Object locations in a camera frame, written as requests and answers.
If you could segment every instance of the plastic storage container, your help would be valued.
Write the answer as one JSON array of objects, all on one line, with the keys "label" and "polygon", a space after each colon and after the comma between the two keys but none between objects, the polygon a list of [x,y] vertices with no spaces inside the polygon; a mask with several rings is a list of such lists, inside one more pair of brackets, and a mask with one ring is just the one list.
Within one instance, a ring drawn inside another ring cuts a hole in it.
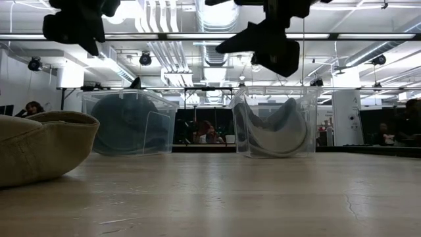
[{"label": "plastic storage container", "polygon": [[170,153],[178,105],[125,89],[82,93],[82,110],[99,120],[93,150],[102,155]]},{"label": "plastic storage container", "polygon": [[319,88],[241,88],[230,103],[237,152],[252,158],[306,156],[316,149]]}]

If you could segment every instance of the wooden table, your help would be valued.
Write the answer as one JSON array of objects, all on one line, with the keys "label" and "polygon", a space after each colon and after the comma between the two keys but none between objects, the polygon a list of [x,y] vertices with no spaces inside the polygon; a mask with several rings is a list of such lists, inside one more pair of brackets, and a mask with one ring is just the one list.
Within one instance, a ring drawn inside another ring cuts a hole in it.
[{"label": "wooden table", "polygon": [[92,155],[1,190],[0,236],[421,236],[421,160]]}]

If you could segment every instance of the woman with dark hair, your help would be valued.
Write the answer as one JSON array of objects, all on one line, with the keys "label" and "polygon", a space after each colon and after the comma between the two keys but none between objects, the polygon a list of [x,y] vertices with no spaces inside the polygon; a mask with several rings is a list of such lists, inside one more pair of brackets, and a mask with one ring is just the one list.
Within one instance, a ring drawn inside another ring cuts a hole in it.
[{"label": "woman with dark hair", "polygon": [[31,101],[26,104],[25,109],[21,110],[15,117],[26,118],[28,116],[36,115],[45,112],[44,108],[37,101]]}]

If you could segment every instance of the desk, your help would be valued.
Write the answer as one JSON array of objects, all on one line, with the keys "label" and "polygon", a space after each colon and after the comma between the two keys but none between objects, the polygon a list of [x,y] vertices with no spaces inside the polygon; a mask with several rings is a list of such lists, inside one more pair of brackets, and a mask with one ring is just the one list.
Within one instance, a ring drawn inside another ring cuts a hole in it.
[{"label": "desk", "polygon": [[0,191],[1,236],[419,236],[421,160],[91,155]]}]

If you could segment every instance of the tan cloth hat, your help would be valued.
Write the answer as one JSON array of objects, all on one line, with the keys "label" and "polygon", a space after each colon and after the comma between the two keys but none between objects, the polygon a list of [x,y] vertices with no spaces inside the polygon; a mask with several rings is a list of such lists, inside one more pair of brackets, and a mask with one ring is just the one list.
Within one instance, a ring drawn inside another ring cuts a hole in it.
[{"label": "tan cloth hat", "polygon": [[27,118],[0,115],[0,187],[58,178],[91,152],[99,122],[55,111]]}]

